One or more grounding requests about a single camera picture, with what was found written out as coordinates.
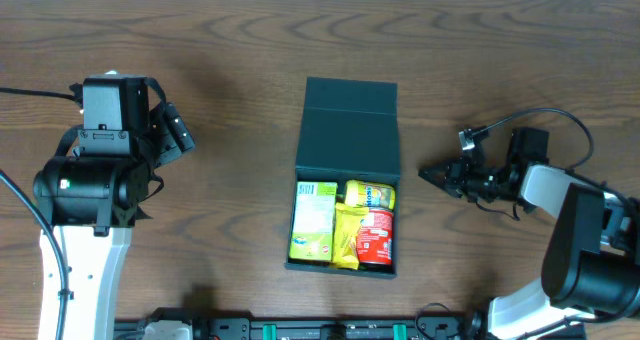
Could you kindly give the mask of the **yellow candy jar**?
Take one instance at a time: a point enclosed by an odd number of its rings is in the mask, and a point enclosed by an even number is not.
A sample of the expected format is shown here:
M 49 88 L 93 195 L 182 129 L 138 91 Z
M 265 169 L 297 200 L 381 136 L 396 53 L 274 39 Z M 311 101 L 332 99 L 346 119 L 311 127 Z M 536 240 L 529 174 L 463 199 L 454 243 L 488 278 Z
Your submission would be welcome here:
M 344 203 L 352 207 L 377 207 L 393 210 L 395 189 L 388 184 L 348 180 L 345 184 Z

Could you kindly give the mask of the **red potato chips can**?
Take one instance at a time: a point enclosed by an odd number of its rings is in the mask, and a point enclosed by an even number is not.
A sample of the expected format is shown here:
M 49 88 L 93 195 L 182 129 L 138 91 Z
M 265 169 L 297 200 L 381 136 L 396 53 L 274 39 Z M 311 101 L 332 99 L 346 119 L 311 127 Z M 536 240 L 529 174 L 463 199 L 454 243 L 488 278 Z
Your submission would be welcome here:
M 356 251 L 360 263 L 390 266 L 392 264 L 393 213 L 382 208 L 369 208 L 360 221 Z

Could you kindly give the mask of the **yellow snack packet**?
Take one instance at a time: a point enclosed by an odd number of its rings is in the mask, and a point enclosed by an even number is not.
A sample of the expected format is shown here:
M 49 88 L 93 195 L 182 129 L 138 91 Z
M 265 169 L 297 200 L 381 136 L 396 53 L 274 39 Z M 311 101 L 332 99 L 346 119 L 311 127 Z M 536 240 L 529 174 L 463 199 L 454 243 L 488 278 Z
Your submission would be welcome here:
M 331 266 L 337 269 L 357 270 L 357 235 L 361 222 L 368 215 L 367 207 L 352 207 L 343 203 L 335 206 L 335 226 Z

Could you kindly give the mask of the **green yellow carton box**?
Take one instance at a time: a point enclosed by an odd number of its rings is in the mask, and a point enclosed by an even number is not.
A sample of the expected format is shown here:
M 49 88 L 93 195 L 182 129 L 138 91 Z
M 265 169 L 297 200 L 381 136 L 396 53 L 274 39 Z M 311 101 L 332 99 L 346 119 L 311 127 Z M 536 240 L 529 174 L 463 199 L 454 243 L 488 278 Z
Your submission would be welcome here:
M 336 182 L 297 183 L 289 247 L 291 259 L 331 260 L 337 189 Z

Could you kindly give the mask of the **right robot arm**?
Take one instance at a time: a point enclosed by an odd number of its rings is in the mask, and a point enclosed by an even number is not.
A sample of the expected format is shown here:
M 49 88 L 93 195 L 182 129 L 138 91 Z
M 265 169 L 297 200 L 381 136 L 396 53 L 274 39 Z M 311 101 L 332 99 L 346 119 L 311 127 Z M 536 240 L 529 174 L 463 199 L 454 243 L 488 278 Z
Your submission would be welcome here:
M 540 129 L 514 129 L 505 166 L 489 168 L 480 145 L 488 133 L 461 131 L 462 156 L 424 167 L 420 177 L 454 198 L 509 201 L 556 222 L 540 277 L 474 311 L 458 338 L 539 339 L 579 324 L 638 318 L 638 200 L 550 165 L 549 134 Z

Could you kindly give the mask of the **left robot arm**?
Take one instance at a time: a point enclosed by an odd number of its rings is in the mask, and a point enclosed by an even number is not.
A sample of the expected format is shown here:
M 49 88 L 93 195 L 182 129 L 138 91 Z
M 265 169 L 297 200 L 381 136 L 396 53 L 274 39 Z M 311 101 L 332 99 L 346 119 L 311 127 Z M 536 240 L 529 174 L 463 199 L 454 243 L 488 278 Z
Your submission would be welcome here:
M 91 76 L 73 88 L 83 121 L 61 138 L 33 182 L 46 225 L 39 246 L 41 339 L 110 339 L 124 260 L 157 168 L 195 147 L 159 83 Z

